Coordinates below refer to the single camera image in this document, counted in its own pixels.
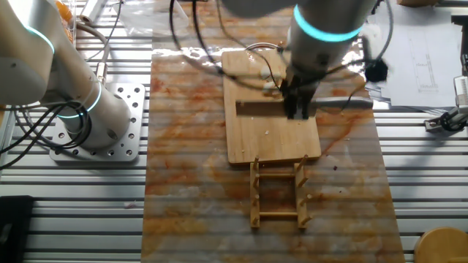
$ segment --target wooden cutting board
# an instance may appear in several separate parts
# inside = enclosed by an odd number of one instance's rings
[[[285,75],[286,65],[275,50],[260,51],[268,60],[274,75]],[[250,51],[222,54],[223,70],[230,74],[258,75],[267,64]],[[242,79],[263,87],[267,80]],[[224,111],[226,112],[227,157],[231,164],[261,161],[299,160],[320,156],[320,142],[315,118],[307,121],[284,118],[237,116],[236,100],[273,100],[262,89],[247,88],[224,77]]]

